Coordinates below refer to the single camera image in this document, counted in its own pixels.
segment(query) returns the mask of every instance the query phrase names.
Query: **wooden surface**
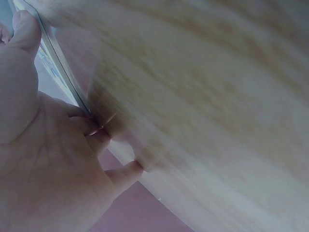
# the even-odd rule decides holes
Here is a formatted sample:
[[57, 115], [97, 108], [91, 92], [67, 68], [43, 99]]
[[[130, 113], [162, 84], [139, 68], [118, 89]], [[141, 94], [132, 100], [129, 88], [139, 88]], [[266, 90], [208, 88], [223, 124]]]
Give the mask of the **wooden surface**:
[[27, 0], [71, 81], [196, 232], [309, 228], [309, 5]]

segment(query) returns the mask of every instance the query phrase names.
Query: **light wood grain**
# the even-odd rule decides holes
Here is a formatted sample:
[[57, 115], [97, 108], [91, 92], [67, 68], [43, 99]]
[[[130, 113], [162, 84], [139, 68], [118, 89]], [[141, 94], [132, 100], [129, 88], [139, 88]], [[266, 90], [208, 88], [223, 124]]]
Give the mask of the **light wood grain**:
[[308, 231], [306, 1], [27, 2], [110, 151], [192, 229]]

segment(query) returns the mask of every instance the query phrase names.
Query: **finger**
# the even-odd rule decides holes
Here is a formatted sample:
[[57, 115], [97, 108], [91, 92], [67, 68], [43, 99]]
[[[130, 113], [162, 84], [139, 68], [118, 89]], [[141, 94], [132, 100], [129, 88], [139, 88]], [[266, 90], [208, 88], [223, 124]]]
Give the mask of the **finger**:
[[87, 117], [70, 117], [70, 122], [77, 127], [85, 136], [93, 134], [98, 131], [98, 124]]
[[103, 129], [101, 129], [95, 134], [87, 136], [86, 140], [94, 154], [99, 156], [110, 144], [111, 138]]
[[61, 105], [63, 111], [66, 112], [68, 117], [86, 117], [86, 114], [78, 106], [66, 103], [65, 101], [57, 98], [55, 98], [55, 100]]
[[36, 18], [28, 11], [18, 11], [13, 16], [13, 28], [14, 36], [8, 44], [29, 52], [34, 58], [41, 41], [41, 29]]
[[10, 41], [10, 39], [11, 37], [9, 35], [2, 37], [2, 41], [4, 42], [4, 44], [7, 44]]
[[115, 187], [115, 198], [131, 187], [143, 173], [143, 168], [137, 161], [128, 163], [116, 170], [105, 171]]

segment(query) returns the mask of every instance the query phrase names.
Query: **palm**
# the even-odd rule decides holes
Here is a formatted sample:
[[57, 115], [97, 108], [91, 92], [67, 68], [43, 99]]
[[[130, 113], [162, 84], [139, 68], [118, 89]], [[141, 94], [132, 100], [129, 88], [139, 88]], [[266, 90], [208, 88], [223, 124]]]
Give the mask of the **palm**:
[[31, 34], [23, 30], [19, 38], [15, 28], [0, 50], [6, 61], [0, 63], [0, 228], [86, 231], [142, 168], [132, 162], [103, 171], [97, 154], [110, 141], [104, 130], [78, 107], [37, 92], [40, 33], [26, 16]]

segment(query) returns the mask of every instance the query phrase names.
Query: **hand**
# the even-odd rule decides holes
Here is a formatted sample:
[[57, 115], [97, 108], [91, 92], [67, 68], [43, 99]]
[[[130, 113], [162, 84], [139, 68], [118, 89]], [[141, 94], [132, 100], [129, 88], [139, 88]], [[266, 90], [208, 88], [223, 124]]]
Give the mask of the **hand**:
[[0, 228], [85, 232], [143, 170], [135, 161], [102, 170], [104, 130], [78, 107], [38, 92], [37, 21], [20, 11], [13, 28], [0, 48]]
[[0, 23], [0, 46], [7, 44], [10, 40], [10, 32], [2, 23]]

